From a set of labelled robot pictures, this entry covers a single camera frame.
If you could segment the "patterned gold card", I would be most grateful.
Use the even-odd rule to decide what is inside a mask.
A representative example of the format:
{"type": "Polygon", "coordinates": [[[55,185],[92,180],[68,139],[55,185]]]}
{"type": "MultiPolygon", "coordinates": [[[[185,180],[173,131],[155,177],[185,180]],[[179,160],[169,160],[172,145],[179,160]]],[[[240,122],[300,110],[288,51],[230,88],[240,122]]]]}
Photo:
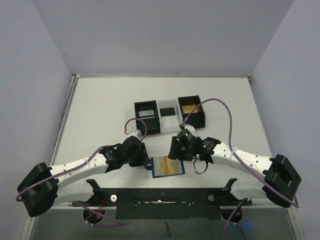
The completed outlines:
{"type": "Polygon", "coordinates": [[[155,173],[159,176],[168,175],[168,158],[157,157],[155,159],[155,173]]]}
{"type": "Polygon", "coordinates": [[[168,174],[180,174],[182,172],[181,162],[176,159],[167,160],[168,174]]]}

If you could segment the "blue leather card holder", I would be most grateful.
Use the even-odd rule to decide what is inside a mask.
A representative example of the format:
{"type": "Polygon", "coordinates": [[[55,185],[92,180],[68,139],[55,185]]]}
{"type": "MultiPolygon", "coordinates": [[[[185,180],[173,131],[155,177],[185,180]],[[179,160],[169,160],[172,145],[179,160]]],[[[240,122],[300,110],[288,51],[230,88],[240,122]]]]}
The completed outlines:
{"type": "Polygon", "coordinates": [[[145,165],[144,168],[151,171],[154,179],[185,174],[183,162],[170,159],[167,156],[152,157],[150,163],[145,165]]]}

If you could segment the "gold striped card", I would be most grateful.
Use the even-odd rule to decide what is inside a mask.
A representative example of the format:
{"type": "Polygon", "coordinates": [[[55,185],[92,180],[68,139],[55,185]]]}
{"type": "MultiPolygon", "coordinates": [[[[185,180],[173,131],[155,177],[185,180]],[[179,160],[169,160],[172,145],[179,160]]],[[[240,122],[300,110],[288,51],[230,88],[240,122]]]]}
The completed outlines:
{"type": "Polygon", "coordinates": [[[189,104],[189,105],[182,105],[181,106],[182,113],[183,114],[189,114],[189,113],[199,113],[200,111],[196,108],[195,104],[189,104]]]}

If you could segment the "black card from holder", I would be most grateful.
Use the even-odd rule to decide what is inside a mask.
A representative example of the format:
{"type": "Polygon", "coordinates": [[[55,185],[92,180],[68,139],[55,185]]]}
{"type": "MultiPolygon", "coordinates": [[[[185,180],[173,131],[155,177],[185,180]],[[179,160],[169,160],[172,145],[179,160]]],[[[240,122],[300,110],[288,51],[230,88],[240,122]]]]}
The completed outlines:
{"type": "Polygon", "coordinates": [[[175,108],[174,107],[161,108],[160,115],[161,117],[175,116],[176,115],[175,108]]]}

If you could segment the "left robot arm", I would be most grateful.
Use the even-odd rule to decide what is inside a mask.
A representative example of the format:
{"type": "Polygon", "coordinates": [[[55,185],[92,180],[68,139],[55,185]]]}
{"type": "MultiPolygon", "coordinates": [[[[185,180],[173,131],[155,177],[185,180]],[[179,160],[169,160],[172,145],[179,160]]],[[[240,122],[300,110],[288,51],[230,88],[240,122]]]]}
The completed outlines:
{"type": "Polygon", "coordinates": [[[37,217],[54,205],[88,202],[99,192],[90,176],[106,174],[124,165],[143,167],[150,164],[146,145],[130,136],[123,143],[103,145],[89,157],[61,165],[35,165],[17,187],[15,200],[22,202],[30,217],[37,217]]]}

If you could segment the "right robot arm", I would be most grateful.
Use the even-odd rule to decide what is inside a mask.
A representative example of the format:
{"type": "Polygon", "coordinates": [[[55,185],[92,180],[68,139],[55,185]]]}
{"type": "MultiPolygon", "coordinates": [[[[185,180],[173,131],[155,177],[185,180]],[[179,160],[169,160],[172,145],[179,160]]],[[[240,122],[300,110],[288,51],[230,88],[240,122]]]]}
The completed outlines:
{"type": "Polygon", "coordinates": [[[207,165],[223,165],[254,176],[255,181],[235,179],[231,183],[229,191],[237,200],[267,198],[283,208],[298,206],[294,198],[302,178],[284,155],[248,153],[212,137],[201,139],[185,128],[172,137],[168,158],[204,161],[207,165]]]}

